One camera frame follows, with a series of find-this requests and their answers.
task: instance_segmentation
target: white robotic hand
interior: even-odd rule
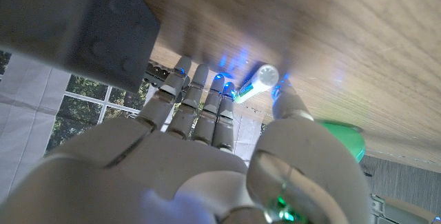
[[[198,66],[160,131],[190,65],[182,57],[136,119],[106,121],[51,151],[3,203],[0,223],[213,223],[255,205],[232,154],[234,84],[214,78],[190,141],[208,73]]]
[[[0,223],[368,223],[358,164],[286,81],[249,168],[232,154],[234,85],[221,75],[189,137],[205,65],[161,132],[190,65],[181,58],[136,119],[105,121],[49,153]]]

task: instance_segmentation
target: tree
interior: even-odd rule
[[[140,110],[144,105],[149,86],[148,83],[142,83],[136,94],[112,88],[109,102]],[[72,75],[66,91],[104,100],[107,92],[107,85]],[[80,134],[93,125],[96,125],[102,107],[102,105],[97,103],[64,96],[46,150],[49,151],[64,143],[74,135]],[[115,117],[127,118],[133,116],[134,114],[131,112],[107,106],[103,120]]]
[[[10,53],[0,51],[0,75],[5,74],[6,66],[11,57]]]
[[[55,117],[46,151],[64,143],[76,134],[96,125],[102,106],[89,101],[64,96]]]

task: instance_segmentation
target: wood grain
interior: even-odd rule
[[[153,60],[185,54],[237,85],[271,63],[315,118],[363,128],[367,154],[441,172],[441,0],[145,1]],[[241,108],[271,119],[267,92]]]

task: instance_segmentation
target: window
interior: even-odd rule
[[[11,57],[10,53],[0,51],[0,81],[3,74],[5,74],[6,66],[9,63],[10,57]]]
[[[134,118],[146,102],[149,86],[142,83],[138,92],[133,94],[72,75],[55,117],[46,152],[106,119]]]
[[[179,106],[181,106],[180,103],[175,103],[174,104],[172,116],[174,116],[176,114],[176,112],[178,112]],[[196,127],[196,124],[197,124],[197,122],[199,120],[199,117],[201,117],[202,109],[203,108],[204,108],[204,103],[200,102],[199,105],[198,105],[198,108],[196,109],[196,116],[194,117],[193,125],[192,125],[192,128],[191,128],[190,133],[189,133],[189,137],[190,138],[193,136],[194,127]]]

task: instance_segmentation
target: blue light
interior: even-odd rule
[[[233,75],[231,75],[228,72],[220,72],[219,74],[221,74],[222,76],[226,77],[227,79],[234,79]]]
[[[240,69],[244,69],[245,68],[245,64],[247,62],[247,57],[248,57],[248,50],[247,48],[242,48],[242,50],[240,51],[239,54],[239,68]]]
[[[220,67],[224,67],[226,63],[227,63],[227,55],[224,54],[224,55],[222,56],[222,59],[221,59],[220,62],[219,62],[219,66],[220,66]]]
[[[230,62],[227,71],[228,71],[228,72],[229,72],[229,71],[232,71],[232,70],[234,69],[234,66],[236,66],[236,60],[235,60],[235,59],[233,59],[233,60]]]

